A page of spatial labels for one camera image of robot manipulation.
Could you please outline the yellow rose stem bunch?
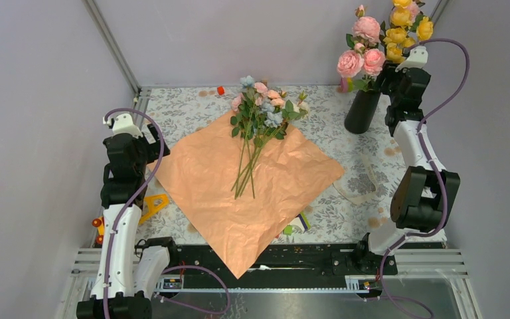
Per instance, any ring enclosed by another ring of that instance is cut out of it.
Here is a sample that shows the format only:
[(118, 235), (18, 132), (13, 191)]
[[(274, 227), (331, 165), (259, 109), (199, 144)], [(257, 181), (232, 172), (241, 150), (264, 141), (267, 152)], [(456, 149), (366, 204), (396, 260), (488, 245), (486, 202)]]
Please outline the yellow rose stem bunch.
[(432, 37), (434, 22), (422, 11), (423, 6), (424, 1), (392, 1), (388, 21), (381, 23), (381, 41), (388, 61), (401, 63), (404, 49)]

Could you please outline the peach wrapping paper sheet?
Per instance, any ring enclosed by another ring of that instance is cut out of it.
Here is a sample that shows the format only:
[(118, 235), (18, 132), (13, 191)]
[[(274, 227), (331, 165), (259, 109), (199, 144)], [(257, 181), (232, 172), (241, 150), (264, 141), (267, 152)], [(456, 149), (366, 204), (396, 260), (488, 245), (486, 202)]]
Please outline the peach wrapping paper sheet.
[(225, 113), (172, 148), (155, 177), (229, 271), (240, 278), (299, 213), (343, 174), (295, 126), (269, 141), (254, 170), (249, 147), (232, 137), (232, 114)]

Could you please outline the colourful flower bouquet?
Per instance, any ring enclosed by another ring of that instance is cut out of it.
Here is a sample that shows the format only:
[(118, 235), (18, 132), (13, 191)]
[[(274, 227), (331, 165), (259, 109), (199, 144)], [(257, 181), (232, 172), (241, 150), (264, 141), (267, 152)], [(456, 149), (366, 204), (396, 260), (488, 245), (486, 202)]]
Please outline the colourful flower bouquet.
[(255, 195), (254, 171), (264, 146), (273, 139), (283, 140), (291, 122), (309, 115), (306, 92), (296, 101), (288, 99), (283, 90), (273, 90), (267, 84), (248, 75), (240, 79), (242, 90), (232, 101), (231, 136), (240, 138), (240, 159), (236, 180), (231, 188), (234, 197), (241, 197), (250, 186)]

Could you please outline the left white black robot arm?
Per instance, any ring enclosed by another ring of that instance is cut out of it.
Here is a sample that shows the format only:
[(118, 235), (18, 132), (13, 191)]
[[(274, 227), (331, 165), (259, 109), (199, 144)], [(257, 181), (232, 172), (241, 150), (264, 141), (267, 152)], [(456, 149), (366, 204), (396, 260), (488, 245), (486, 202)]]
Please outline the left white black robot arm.
[(103, 141), (109, 158), (101, 190), (104, 234), (90, 298), (76, 305), (77, 318), (151, 318), (151, 299), (162, 272), (179, 266), (178, 253), (161, 244), (147, 245), (138, 265), (135, 236), (148, 179), (146, 166), (169, 154), (157, 124), (149, 124), (150, 144), (136, 126), (119, 128)]

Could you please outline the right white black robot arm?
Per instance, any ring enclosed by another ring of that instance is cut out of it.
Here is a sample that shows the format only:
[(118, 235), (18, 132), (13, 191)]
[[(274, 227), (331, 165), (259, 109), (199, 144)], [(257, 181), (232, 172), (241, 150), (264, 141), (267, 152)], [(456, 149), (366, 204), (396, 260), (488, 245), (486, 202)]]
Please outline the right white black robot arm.
[(391, 220), (367, 233), (350, 254), (352, 267), (364, 274), (381, 272), (388, 256), (413, 237), (439, 233), (450, 216), (460, 177), (436, 157), (420, 109), (430, 75), (418, 67), (384, 64), (376, 87), (390, 99), (385, 124), (395, 139), (406, 171), (390, 203)]

